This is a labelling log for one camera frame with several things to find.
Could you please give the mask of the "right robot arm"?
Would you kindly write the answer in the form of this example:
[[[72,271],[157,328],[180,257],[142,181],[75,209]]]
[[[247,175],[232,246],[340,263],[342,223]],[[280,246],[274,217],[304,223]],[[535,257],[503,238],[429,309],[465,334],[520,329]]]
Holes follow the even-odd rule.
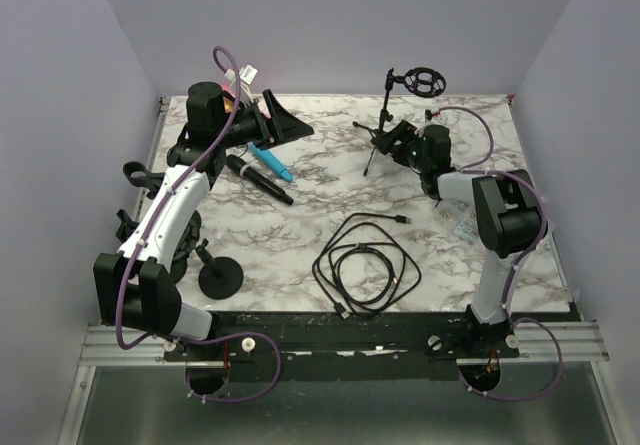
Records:
[[[548,230],[545,207],[528,172],[455,169],[451,165],[450,131],[442,125],[430,124],[419,130],[403,120],[388,132],[375,131],[371,144],[394,162],[416,171],[428,197],[463,202],[475,209],[485,259],[459,336],[467,354],[485,355],[512,328],[516,279],[526,257]]]

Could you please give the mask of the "shock mount mic stand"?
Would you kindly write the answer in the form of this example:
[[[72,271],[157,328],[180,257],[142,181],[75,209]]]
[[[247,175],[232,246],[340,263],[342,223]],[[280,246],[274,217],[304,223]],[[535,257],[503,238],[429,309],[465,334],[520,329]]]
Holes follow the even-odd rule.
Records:
[[[202,293],[213,300],[224,300],[235,295],[244,281],[244,271],[233,258],[213,257],[207,250],[208,240],[200,239],[202,219],[198,212],[190,218],[174,254],[174,262],[187,265],[188,258],[195,252],[202,267],[198,275],[198,285]]]

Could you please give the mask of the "black condenser microphone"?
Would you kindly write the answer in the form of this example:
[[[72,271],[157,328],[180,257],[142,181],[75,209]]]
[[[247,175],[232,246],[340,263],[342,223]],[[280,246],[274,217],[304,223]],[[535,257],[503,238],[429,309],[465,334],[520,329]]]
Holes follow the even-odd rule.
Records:
[[[250,182],[261,191],[285,205],[293,205],[294,199],[289,196],[281,187],[267,179],[261,173],[252,168],[243,158],[237,155],[226,157],[227,167],[241,179]]]

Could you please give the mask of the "tall black mic stand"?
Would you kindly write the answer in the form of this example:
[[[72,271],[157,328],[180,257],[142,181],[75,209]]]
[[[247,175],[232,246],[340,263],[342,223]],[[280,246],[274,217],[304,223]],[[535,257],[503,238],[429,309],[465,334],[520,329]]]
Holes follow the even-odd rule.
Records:
[[[163,173],[152,172],[138,161],[126,162],[122,167],[122,171],[131,185],[147,190],[146,197],[150,200],[156,198],[164,183]]]

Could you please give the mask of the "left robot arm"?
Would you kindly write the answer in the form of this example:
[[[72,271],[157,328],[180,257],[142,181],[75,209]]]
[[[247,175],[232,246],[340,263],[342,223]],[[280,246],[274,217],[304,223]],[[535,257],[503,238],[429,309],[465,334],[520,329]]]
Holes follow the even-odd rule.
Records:
[[[100,254],[93,266],[105,323],[186,339],[188,349],[201,360],[220,352],[222,337],[212,329],[212,314],[184,303],[170,277],[180,239],[220,175],[227,149],[247,143],[269,149],[314,132],[271,90],[263,93],[265,111],[240,100],[226,110],[229,96],[215,82],[189,87],[187,122],[168,154],[159,184],[150,189],[150,208],[118,251]]]

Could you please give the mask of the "blue microphone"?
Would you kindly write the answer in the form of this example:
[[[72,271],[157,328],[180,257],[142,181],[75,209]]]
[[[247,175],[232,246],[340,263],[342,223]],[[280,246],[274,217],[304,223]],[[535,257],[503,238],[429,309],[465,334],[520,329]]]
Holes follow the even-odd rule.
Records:
[[[283,179],[287,183],[294,181],[293,175],[287,167],[269,150],[262,150],[253,143],[248,144],[249,152],[263,165],[265,165],[276,176]]]

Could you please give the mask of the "gold microphone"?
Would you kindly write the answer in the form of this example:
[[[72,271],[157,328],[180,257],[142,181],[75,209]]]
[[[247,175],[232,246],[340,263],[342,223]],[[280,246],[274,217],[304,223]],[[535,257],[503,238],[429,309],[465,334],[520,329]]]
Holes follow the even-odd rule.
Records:
[[[226,113],[231,113],[234,107],[234,100],[226,96],[223,97],[224,109]]]

